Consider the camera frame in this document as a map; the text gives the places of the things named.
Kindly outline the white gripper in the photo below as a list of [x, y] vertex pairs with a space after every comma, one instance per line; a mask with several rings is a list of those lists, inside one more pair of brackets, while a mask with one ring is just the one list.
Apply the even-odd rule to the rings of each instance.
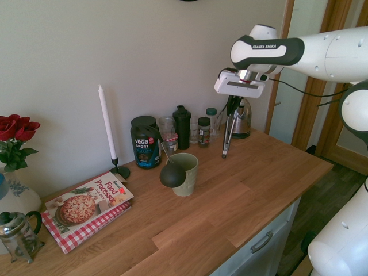
[[240, 76], [228, 70], [220, 72], [214, 85], [214, 89], [219, 94], [229, 95], [227, 100], [227, 116], [235, 111], [243, 97], [259, 98], [265, 88], [265, 83], [258, 80], [245, 82], [240, 80]]

